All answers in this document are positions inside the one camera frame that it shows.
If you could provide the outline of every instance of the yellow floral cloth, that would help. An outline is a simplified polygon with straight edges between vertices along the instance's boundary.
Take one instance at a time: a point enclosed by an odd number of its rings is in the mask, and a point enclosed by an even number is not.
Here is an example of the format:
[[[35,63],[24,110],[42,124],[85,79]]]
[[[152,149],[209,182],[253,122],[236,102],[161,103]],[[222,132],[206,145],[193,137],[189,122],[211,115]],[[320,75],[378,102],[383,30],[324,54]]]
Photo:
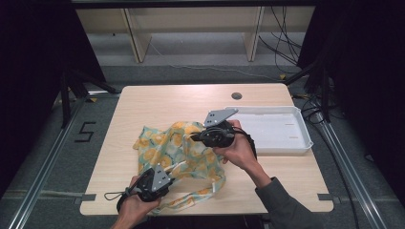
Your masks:
[[[143,127],[134,144],[134,149],[139,152],[139,174],[160,164],[165,171],[172,170],[169,176],[175,178],[175,182],[183,177],[210,178],[213,181],[211,188],[162,203],[153,210],[154,214],[165,207],[177,210],[191,207],[210,198],[224,186],[226,178],[220,164],[222,157],[190,137],[192,133],[202,130],[203,125],[199,122],[176,122],[166,131]]]

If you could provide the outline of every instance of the black wall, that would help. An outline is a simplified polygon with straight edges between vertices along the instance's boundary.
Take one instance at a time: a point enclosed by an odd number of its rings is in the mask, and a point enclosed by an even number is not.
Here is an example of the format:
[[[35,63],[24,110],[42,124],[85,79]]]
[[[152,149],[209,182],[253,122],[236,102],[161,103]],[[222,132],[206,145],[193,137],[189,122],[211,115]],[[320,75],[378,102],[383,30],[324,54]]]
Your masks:
[[[30,2],[0,1],[0,197],[47,120],[62,72],[104,81],[75,10]]]
[[[330,76],[347,119],[405,206],[405,4],[362,1]],[[300,67],[315,60],[344,8],[320,7],[312,17]]]

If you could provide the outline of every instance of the person's left hand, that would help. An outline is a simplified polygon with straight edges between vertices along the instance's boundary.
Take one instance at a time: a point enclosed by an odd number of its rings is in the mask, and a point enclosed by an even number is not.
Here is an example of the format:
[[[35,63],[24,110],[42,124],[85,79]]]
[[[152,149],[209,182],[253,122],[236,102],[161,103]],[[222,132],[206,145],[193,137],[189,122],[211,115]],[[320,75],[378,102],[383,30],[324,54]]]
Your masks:
[[[139,176],[132,177],[130,187],[137,181]],[[122,202],[118,219],[112,228],[133,228],[148,212],[159,206],[161,198],[152,202],[143,202],[138,195],[132,195]]]

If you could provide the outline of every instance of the white tray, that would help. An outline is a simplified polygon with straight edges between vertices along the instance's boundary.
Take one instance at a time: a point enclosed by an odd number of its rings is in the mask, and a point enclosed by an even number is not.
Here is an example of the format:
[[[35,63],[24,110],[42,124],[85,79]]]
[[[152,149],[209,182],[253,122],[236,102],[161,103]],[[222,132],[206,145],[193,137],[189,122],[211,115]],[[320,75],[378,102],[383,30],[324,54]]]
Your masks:
[[[239,112],[242,129],[251,135],[258,156],[301,156],[313,145],[296,107],[226,107]]]

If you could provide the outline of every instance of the black sleeve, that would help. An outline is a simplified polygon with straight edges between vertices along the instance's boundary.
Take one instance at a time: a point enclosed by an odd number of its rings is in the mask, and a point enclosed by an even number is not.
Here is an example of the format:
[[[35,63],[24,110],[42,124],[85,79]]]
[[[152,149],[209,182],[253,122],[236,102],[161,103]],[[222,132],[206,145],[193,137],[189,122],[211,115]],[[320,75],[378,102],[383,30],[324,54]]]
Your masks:
[[[276,177],[268,186],[255,191],[268,210],[275,228],[324,228],[320,218],[292,198]]]

